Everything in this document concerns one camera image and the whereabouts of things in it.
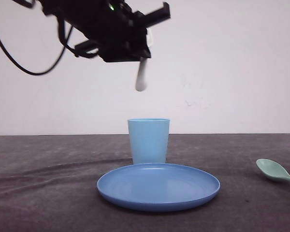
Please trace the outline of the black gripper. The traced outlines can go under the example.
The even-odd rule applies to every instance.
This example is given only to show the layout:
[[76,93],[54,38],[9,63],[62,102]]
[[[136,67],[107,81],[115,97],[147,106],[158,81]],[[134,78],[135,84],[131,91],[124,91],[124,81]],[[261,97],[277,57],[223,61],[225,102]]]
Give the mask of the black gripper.
[[[45,15],[58,22],[58,38],[77,57],[100,56],[105,62],[140,61],[151,58],[147,28],[170,18],[170,6],[149,14],[133,12],[123,0],[42,0]],[[71,48],[65,36],[68,22],[87,38]]]

